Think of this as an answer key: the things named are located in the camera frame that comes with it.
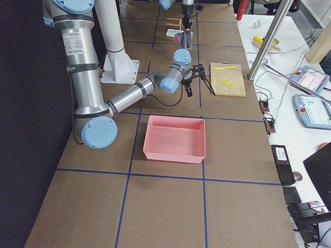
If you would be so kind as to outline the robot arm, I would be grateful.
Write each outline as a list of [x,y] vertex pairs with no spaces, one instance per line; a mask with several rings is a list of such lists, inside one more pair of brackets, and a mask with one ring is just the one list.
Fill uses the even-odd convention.
[[125,51],[115,1],[44,1],[43,19],[62,33],[67,72],[74,85],[78,107],[73,133],[81,144],[102,149],[114,142],[121,111],[148,96],[156,87],[173,94],[178,88],[192,95],[192,79],[202,76],[202,65],[193,65],[191,15],[195,1],[182,2],[184,31],[181,48],[174,52],[166,72],[152,72],[137,81],[139,67]]
[[[168,10],[174,3],[176,2],[176,0],[159,0],[158,3],[160,5],[160,7],[163,10]],[[196,6],[197,1],[194,0],[182,0],[182,23],[184,25],[184,29],[190,29],[191,25],[192,25],[192,13],[193,13],[193,9]]]

